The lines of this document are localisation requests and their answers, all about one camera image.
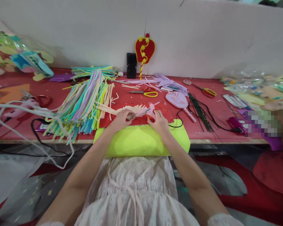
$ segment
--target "white backdrop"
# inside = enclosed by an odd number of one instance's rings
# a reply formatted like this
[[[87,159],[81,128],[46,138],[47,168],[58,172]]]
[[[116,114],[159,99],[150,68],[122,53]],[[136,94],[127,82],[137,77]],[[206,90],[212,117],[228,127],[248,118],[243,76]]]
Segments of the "white backdrop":
[[[0,0],[0,19],[55,67],[114,65],[144,32],[156,51],[144,72],[216,78],[232,65],[283,74],[283,9],[231,1]]]

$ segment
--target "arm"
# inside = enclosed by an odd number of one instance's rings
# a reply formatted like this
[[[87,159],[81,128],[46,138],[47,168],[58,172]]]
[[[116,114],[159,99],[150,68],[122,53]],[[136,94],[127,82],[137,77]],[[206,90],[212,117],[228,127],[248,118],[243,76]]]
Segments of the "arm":
[[[205,174],[170,133],[168,121],[163,117],[161,111],[155,111],[155,116],[156,121],[153,123],[148,119],[148,123],[161,136],[172,155],[177,170],[188,189],[199,224],[207,225],[209,218],[217,213],[229,214]]]
[[[130,112],[122,110],[91,146],[37,225],[46,222],[61,222],[65,226],[75,224],[114,134],[132,122],[126,121]]]

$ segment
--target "orange felt sheet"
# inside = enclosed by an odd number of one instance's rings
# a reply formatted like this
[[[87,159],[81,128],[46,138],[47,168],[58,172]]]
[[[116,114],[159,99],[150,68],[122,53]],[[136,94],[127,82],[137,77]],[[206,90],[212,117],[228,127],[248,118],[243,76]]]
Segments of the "orange felt sheet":
[[[21,93],[22,89],[29,92],[30,84],[24,84],[20,86],[12,86],[12,87],[0,89],[1,92],[0,104],[6,104],[7,102],[13,100],[21,100],[23,96]]]

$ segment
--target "star decoration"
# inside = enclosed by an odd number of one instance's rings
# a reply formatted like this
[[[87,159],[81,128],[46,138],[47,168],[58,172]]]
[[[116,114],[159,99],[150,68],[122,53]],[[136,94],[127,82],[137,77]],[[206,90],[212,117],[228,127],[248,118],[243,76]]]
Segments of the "star decoration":
[[[0,56],[1,56],[2,60],[5,60],[5,59],[9,59],[9,57],[11,55],[0,51]]]
[[[43,60],[44,62],[46,62],[46,60],[42,57],[42,54],[41,53],[37,53],[38,56],[41,58],[41,60]]]
[[[21,57],[19,54],[17,54],[17,57],[13,57],[12,61],[16,64],[16,66],[20,69],[23,69],[23,65],[26,64],[28,66],[30,66],[30,64],[23,58]]]

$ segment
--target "smartphone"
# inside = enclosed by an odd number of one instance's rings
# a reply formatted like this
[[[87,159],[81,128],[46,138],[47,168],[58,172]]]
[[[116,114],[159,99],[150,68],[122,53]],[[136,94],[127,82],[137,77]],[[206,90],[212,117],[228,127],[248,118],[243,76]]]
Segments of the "smartphone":
[[[136,66],[136,54],[127,53],[127,78],[136,78]]]

